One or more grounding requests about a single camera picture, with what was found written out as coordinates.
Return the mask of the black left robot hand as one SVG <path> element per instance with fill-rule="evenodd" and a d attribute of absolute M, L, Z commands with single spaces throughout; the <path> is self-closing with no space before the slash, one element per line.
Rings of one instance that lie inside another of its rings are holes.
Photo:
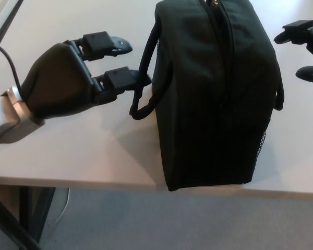
<path fill-rule="evenodd" d="M 116 57 L 133 50 L 106 31 L 57 43 L 32 65 L 21 85 L 22 99 L 38 119 L 75 115 L 115 101 L 138 86 L 139 72 L 121 67 L 93 77 L 86 61 Z"/>

